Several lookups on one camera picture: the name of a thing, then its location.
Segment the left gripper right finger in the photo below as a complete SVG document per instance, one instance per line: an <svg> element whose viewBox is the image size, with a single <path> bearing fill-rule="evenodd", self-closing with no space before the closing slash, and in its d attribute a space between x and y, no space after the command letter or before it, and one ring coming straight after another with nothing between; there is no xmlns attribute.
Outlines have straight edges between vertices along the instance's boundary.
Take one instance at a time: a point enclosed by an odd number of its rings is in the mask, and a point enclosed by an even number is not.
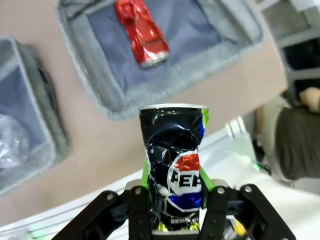
<svg viewBox="0 0 320 240"><path fill-rule="evenodd" d="M239 190L216 185L200 168L207 188L206 214L199 234L200 240L220 240L227 216L233 216L244 227L251 240L295 240L296 236L269 200L254 184Z"/></svg>

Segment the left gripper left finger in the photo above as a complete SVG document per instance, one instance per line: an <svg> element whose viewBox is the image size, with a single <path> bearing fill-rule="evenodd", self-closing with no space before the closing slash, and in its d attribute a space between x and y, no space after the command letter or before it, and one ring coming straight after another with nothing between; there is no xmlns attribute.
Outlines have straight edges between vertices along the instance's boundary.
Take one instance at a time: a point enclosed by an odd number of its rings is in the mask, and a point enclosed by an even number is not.
<svg viewBox="0 0 320 240"><path fill-rule="evenodd" d="M125 221L129 221L130 240L152 238L149 216L148 164L138 183L128 182L123 193L101 192L76 215L54 240L106 240Z"/></svg>

